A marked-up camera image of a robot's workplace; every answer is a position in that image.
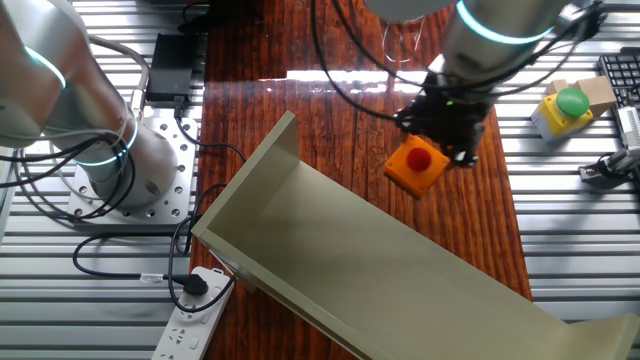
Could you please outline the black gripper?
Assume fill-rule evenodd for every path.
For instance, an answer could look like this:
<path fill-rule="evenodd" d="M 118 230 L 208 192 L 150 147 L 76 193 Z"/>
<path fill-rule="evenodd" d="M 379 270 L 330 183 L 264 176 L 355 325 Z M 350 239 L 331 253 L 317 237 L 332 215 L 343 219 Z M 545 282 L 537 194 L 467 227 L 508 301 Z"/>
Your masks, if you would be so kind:
<path fill-rule="evenodd" d="M 427 90 L 415 102 L 393 114 L 396 126 L 412 135 L 424 135 L 446 146 L 451 165 L 472 168 L 484 133 L 484 119 L 493 105 L 484 101 L 465 103 L 449 98 L 443 92 Z"/>

